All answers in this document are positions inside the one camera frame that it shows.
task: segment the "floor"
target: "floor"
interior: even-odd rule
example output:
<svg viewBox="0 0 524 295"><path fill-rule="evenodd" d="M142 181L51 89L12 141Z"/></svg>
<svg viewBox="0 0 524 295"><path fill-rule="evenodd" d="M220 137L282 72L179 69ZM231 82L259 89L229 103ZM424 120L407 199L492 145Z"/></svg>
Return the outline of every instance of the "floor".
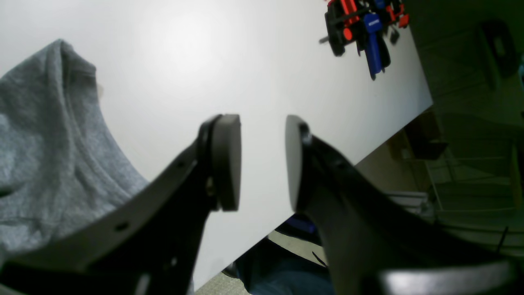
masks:
<svg viewBox="0 0 524 295"><path fill-rule="evenodd" d="M377 188L382 191L423 191L429 184L429 177L421 163L409 163L394 160L386 143L379 146L368 157L356 165L357 169ZM273 231L269 239L281 247L315 263L315 252L322 261L326 261L321 247L312 243L284 236ZM196 295L248 295L244 285L238 279L232 279L222 273L216 275L199 290Z"/></svg>

